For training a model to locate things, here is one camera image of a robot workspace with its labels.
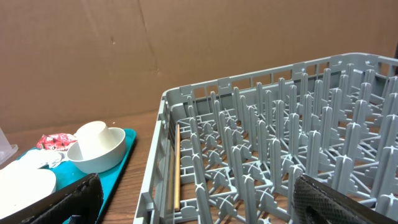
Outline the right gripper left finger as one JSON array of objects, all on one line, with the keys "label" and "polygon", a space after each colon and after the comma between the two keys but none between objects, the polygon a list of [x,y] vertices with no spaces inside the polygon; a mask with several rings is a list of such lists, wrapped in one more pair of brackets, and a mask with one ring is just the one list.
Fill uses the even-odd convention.
[{"label": "right gripper left finger", "polygon": [[103,200],[100,177],[92,173],[1,219],[1,223],[96,223]]}]

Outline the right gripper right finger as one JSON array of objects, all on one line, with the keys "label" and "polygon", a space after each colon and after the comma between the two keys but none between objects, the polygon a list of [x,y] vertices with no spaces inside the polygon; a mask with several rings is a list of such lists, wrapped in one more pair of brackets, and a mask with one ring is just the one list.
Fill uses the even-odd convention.
[{"label": "right gripper right finger", "polygon": [[397,224],[305,174],[296,179],[293,196],[299,223]]}]

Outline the small pink-white bowl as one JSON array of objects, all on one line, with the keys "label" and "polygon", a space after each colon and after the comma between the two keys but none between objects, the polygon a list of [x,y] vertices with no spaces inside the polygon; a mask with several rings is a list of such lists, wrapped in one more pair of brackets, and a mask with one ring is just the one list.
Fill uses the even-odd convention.
[{"label": "small pink-white bowl", "polygon": [[54,193],[56,176],[48,169],[1,171],[1,219]]}]

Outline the white napkin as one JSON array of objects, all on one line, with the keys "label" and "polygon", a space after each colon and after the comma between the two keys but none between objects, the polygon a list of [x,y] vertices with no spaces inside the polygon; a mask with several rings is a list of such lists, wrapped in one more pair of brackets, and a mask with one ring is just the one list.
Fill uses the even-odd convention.
[{"label": "white napkin", "polygon": [[1,169],[1,173],[51,169],[59,166],[62,162],[63,156],[59,152],[33,149]]}]

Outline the red snack wrapper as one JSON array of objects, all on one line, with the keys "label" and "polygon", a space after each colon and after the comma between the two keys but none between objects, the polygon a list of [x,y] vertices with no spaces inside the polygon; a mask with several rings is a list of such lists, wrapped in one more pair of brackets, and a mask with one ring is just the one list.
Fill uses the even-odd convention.
[{"label": "red snack wrapper", "polygon": [[77,141],[72,134],[58,133],[50,135],[42,135],[36,147],[51,151],[68,151],[70,146]]}]

